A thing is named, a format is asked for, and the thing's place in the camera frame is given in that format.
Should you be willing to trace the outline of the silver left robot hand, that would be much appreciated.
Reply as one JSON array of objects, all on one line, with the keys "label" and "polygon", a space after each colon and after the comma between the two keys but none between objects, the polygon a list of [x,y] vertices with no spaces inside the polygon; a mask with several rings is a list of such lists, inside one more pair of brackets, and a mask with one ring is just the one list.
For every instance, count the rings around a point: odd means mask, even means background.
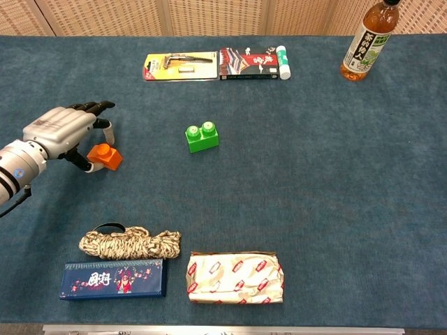
[{"label": "silver left robot hand", "polygon": [[115,143],[112,123],[100,113],[115,104],[108,100],[55,107],[23,129],[23,140],[36,143],[45,151],[46,159],[65,159],[86,173],[105,167],[88,161],[78,152],[79,143],[94,129],[101,129],[109,145]]}]

